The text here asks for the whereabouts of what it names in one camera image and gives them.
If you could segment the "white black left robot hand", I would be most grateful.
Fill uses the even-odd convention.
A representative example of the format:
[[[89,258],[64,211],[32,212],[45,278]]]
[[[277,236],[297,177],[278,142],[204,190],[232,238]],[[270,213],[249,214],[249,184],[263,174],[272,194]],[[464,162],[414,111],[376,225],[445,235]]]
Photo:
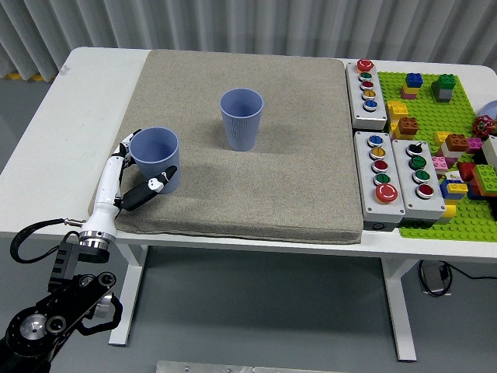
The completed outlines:
[[[123,171],[137,165],[144,181],[122,193]],[[121,210],[132,211],[160,193],[179,185],[179,138],[165,127],[149,127],[125,137],[106,161],[96,189],[92,214],[83,224],[80,240],[112,242],[115,219]]]

